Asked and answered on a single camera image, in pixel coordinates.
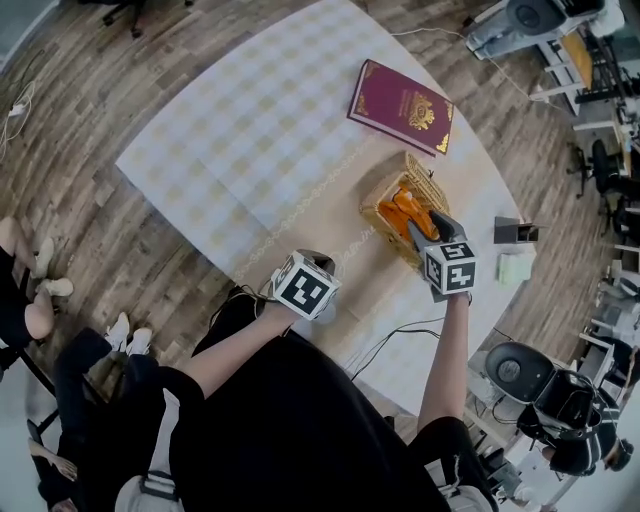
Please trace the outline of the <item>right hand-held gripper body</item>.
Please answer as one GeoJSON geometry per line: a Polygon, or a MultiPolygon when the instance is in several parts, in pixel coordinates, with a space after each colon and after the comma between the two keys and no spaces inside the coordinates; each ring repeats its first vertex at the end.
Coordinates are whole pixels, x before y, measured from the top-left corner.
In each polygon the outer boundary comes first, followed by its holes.
{"type": "Polygon", "coordinates": [[[435,302],[474,288],[478,258],[468,241],[427,245],[423,261],[424,279],[435,302]]]}

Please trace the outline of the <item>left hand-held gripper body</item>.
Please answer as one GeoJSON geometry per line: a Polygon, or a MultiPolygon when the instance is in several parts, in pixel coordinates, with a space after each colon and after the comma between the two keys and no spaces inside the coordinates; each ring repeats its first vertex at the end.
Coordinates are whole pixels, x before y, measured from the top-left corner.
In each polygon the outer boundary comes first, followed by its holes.
{"type": "Polygon", "coordinates": [[[271,296],[300,317],[312,321],[331,303],[341,283],[308,265],[300,250],[293,251],[271,276],[271,296]]]}

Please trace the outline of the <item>orange packet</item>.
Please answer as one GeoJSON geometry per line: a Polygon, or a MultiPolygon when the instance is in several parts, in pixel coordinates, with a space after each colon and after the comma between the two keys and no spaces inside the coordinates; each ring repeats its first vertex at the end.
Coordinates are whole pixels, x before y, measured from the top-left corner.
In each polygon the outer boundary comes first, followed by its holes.
{"type": "Polygon", "coordinates": [[[409,222],[413,221],[430,240],[439,239],[439,231],[429,215],[429,209],[423,207],[412,192],[400,185],[390,201],[381,201],[378,205],[381,216],[405,240],[411,241],[409,222]]]}

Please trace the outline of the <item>wicker basket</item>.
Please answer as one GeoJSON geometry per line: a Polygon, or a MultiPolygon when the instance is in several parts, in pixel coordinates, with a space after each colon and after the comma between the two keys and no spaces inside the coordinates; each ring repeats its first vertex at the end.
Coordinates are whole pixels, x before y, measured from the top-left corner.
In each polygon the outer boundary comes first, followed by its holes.
{"type": "Polygon", "coordinates": [[[406,151],[398,152],[373,166],[359,184],[361,215],[385,239],[410,267],[417,269],[422,260],[411,241],[403,239],[379,213],[381,201],[390,201],[400,185],[408,188],[425,208],[450,212],[445,193],[433,179],[433,173],[406,151]]]}

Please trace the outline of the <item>person's right forearm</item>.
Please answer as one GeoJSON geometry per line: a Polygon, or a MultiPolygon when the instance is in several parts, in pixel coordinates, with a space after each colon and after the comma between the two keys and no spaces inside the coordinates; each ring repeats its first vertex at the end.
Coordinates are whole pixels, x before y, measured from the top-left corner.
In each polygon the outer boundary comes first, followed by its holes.
{"type": "Polygon", "coordinates": [[[444,324],[428,375],[417,431],[443,417],[462,419],[467,394],[470,296],[448,296],[444,324]]]}

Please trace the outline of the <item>person's left forearm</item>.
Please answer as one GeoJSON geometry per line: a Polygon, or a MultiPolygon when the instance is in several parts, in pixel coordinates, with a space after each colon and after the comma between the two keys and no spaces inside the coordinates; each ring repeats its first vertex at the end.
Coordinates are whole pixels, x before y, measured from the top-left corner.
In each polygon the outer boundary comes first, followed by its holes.
{"type": "Polygon", "coordinates": [[[198,384],[204,398],[208,398],[264,345],[301,319],[281,303],[267,303],[261,315],[249,325],[194,355],[183,372],[198,384]]]}

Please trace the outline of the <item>grey pen holder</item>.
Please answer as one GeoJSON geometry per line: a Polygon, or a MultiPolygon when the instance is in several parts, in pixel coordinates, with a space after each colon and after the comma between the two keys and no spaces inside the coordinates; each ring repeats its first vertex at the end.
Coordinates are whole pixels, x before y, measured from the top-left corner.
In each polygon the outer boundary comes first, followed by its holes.
{"type": "Polygon", "coordinates": [[[546,226],[516,218],[496,216],[493,241],[496,245],[536,243],[546,226]]]}

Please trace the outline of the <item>dark round-shell backpack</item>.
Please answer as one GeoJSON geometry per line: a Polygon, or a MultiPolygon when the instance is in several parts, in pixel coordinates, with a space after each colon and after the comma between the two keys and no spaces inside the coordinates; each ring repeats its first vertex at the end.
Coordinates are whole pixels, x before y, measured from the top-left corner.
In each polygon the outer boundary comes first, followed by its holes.
{"type": "Polygon", "coordinates": [[[510,398],[531,406],[542,423],[564,430],[589,425],[596,398],[592,381],[532,347],[517,342],[495,346],[486,356],[485,372],[510,398]]]}
{"type": "Polygon", "coordinates": [[[528,36],[554,31],[568,19],[555,0],[509,0],[506,14],[512,27],[528,36]]]}

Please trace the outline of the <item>maroon hardcover book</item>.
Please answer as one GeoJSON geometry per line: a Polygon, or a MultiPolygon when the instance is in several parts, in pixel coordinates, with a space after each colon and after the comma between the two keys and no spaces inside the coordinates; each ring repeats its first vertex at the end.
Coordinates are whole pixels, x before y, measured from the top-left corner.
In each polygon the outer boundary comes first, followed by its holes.
{"type": "Polygon", "coordinates": [[[454,105],[434,90],[374,60],[366,60],[347,118],[431,156],[446,155],[454,105]]]}

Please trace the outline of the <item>person's black clothing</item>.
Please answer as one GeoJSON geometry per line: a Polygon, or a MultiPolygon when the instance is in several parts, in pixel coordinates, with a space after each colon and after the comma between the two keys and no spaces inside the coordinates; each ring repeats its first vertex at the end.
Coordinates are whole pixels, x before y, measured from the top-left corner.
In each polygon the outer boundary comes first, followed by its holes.
{"type": "Polygon", "coordinates": [[[403,441],[304,341],[270,341],[208,398],[161,367],[120,409],[136,432],[108,512],[498,512],[460,420],[403,441]]]}

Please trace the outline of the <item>checked tablecloth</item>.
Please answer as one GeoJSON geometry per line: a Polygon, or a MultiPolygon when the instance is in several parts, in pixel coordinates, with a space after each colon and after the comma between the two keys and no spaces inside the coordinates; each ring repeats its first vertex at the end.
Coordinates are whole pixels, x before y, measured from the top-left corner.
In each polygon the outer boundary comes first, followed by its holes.
{"type": "Polygon", "coordinates": [[[406,151],[347,118],[360,68],[434,78],[350,0],[320,0],[205,70],[140,132],[118,168],[203,255],[259,287],[296,249],[330,256],[334,319],[310,338],[417,413],[444,313],[421,276],[360,214],[359,184],[406,151]]]}

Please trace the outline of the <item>black office chair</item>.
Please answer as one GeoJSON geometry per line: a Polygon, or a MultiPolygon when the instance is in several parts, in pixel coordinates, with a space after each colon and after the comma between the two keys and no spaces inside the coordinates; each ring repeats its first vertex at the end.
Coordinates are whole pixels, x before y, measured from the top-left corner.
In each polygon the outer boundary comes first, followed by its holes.
{"type": "Polygon", "coordinates": [[[197,4],[206,0],[77,0],[81,6],[104,7],[97,25],[106,30],[115,25],[125,29],[133,39],[142,37],[146,29],[158,33],[173,28],[187,19],[197,4]]]}
{"type": "Polygon", "coordinates": [[[605,218],[600,233],[604,237],[611,227],[619,225],[615,231],[621,230],[618,219],[622,210],[632,203],[640,203],[640,179],[623,176],[618,164],[622,162],[622,153],[608,154],[604,142],[597,139],[591,145],[591,155],[575,143],[569,143],[572,168],[566,169],[567,175],[580,175],[580,190],[575,195],[577,200],[584,196],[586,184],[593,180],[599,195],[598,215],[605,218]]]}

